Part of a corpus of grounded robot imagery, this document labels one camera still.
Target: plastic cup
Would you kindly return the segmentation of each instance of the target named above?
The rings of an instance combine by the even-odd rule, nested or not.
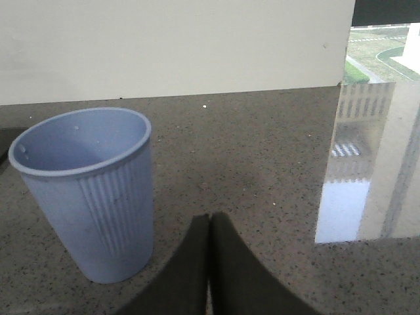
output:
[[[130,278],[152,255],[151,130],[138,112],[93,108],[47,119],[10,146],[10,163],[94,282]]]

